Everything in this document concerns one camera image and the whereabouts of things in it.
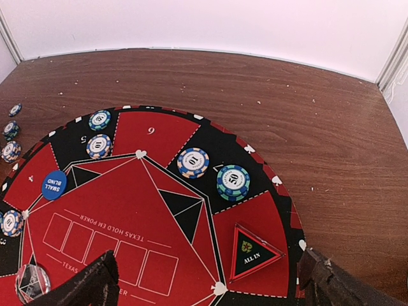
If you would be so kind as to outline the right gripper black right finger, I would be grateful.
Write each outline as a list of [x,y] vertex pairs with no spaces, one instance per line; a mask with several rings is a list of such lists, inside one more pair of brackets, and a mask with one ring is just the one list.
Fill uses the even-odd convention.
[[320,252],[306,248],[299,262],[300,289],[306,305],[404,305],[353,277]]

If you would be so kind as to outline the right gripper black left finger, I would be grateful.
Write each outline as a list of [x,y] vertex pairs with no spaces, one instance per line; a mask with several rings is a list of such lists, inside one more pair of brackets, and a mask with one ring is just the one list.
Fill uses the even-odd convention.
[[63,285],[28,304],[117,306],[119,294],[119,270],[114,252],[109,250]]

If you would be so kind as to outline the triangular all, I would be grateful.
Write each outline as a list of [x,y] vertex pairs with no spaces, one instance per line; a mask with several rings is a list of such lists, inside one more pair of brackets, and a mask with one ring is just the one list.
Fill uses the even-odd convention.
[[285,256],[283,251],[236,223],[229,282],[243,279]]

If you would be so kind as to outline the white chips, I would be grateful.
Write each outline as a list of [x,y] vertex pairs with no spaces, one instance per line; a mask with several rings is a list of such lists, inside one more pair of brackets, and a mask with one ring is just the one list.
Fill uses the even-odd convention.
[[105,134],[98,134],[87,142],[86,151],[91,159],[101,159],[109,155],[111,148],[110,137]]
[[8,210],[1,219],[1,230],[6,237],[16,238],[23,229],[22,214],[16,210]]
[[177,168],[183,177],[198,179],[209,167],[210,158],[201,148],[191,147],[182,151],[177,158]]

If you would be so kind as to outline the blue small blind button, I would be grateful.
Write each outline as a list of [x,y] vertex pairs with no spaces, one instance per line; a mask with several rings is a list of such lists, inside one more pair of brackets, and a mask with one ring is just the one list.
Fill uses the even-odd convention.
[[41,185],[41,193],[47,200],[56,200],[60,198],[66,190],[68,179],[61,170],[50,172]]

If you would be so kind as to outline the green chips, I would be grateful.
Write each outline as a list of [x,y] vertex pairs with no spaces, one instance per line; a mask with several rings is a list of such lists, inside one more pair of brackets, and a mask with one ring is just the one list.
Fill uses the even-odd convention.
[[222,167],[217,173],[216,189],[227,201],[240,201],[248,192],[251,178],[247,170],[235,164]]
[[111,121],[111,114],[108,110],[98,110],[93,113],[88,121],[88,125],[93,131],[105,129]]

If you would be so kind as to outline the green white chip stack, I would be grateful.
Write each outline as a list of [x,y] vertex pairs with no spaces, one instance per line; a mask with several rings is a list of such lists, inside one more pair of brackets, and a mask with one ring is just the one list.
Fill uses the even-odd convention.
[[9,121],[2,130],[2,134],[6,141],[11,141],[18,135],[20,130],[19,125],[15,120]]

